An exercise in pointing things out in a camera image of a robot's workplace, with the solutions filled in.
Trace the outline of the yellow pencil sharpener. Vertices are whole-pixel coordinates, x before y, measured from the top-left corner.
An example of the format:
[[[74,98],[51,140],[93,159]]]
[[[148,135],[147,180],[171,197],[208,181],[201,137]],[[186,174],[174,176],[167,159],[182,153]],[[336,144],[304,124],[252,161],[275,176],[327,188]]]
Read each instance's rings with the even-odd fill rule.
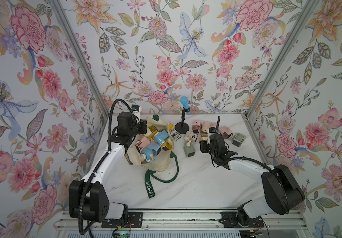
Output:
[[[209,140],[209,135],[207,133],[201,133],[199,141],[208,141]]]
[[[159,130],[154,126],[154,125],[151,125],[148,129],[147,129],[147,132],[149,134],[150,137],[153,137],[156,133],[159,132]]]

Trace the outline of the light green pencil sharpener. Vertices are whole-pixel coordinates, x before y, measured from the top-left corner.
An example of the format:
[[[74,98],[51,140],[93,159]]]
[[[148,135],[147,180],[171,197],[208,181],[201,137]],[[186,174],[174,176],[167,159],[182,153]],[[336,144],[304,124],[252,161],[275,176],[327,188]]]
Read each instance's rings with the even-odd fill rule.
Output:
[[[184,143],[183,149],[186,157],[192,157],[195,155],[195,148],[191,140]]]

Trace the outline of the cream panda pencil sharpener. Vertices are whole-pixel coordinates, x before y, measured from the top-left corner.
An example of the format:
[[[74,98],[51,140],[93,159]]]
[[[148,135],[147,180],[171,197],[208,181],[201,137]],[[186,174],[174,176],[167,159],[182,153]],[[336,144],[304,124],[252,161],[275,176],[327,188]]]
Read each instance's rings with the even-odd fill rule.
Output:
[[[193,131],[187,131],[184,135],[184,141],[195,143],[199,137],[199,134],[194,133]]]

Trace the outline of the pink pencil sharpener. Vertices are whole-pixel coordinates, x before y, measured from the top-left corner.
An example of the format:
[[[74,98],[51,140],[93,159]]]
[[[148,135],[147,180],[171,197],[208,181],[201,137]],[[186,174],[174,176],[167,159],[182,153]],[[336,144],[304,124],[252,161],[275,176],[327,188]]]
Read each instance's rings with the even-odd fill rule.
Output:
[[[192,124],[192,131],[196,134],[201,133],[202,123],[201,121],[194,121]]]
[[[232,130],[227,127],[227,126],[222,126],[219,128],[219,134],[224,138],[224,139],[228,139],[229,137],[232,136],[233,132]]]
[[[201,127],[202,133],[210,133],[211,128],[216,128],[217,123],[216,122],[204,122]]]

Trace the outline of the dark green pencil sharpener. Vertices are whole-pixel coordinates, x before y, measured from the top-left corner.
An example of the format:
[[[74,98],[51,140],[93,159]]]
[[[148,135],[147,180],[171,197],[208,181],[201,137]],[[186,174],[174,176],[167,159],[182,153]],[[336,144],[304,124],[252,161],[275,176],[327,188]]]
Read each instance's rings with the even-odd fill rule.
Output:
[[[241,133],[234,133],[230,138],[230,141],[233,145],[240,147],[242,143],[245,141],[246,136]]]

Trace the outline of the cream canvas tote bag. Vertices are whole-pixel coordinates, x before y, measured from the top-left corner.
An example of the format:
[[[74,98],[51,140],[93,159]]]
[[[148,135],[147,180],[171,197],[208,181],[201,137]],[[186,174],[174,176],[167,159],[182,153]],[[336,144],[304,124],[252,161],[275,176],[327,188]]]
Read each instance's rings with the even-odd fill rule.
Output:
[[[162,120],[157,114],[147,116],[146,123],[145,133],[134,138],[126,155],[130,164],[147,169],[144,178],[145,188],[148,197],[153,198],[156,194],[151,179],[162,183],[173,182],[179,174],[179,164],[174,153],[176,139],[171,136],[174,126]],[[157,177],[155,174],[166,171],[172,160],[177,166],[176,174],[169,180]]]

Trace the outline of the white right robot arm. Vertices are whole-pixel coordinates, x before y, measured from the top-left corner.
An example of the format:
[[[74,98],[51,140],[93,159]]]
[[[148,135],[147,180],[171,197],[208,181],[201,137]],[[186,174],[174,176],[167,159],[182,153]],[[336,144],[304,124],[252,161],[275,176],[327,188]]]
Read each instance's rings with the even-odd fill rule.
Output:
[[[214,167],[223,167],[244,174],[262,184],[264,195],[251,199],[237,209],[234,223],[243,227],[252,219],[263,215],[285,215],[305,199],[289,168],[285,165],[271,166],[258,160],[239,155],[230,151],[224,135],[219,133],[220,118],[216,123],[206,122],[201,132],[207,139],[200,144],[201,152],[211,156]]]

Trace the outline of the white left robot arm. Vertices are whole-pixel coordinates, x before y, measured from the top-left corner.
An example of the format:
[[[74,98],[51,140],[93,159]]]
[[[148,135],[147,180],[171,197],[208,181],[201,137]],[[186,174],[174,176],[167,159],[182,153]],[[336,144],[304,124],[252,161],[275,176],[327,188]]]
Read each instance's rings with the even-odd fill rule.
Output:
[[[104,153],[80,181],[72,181],[69,187],[69,213],[71,218],[78,220],[78,231],[81,235],[92,236],[91,228],[95,223],[110,222],[116,231],[129,223],[127,205],[110,201],[104,185],[116,163],[127,157],[127,151],[135,139],[146,133],[147,122],[140,118],[140,106],[130,106],[123,99],[116,99],[113,102],[111,114],[119,102],[128,110],[119,113],[115,128],[112,127],[113,118],[109,117],[108,139]]]

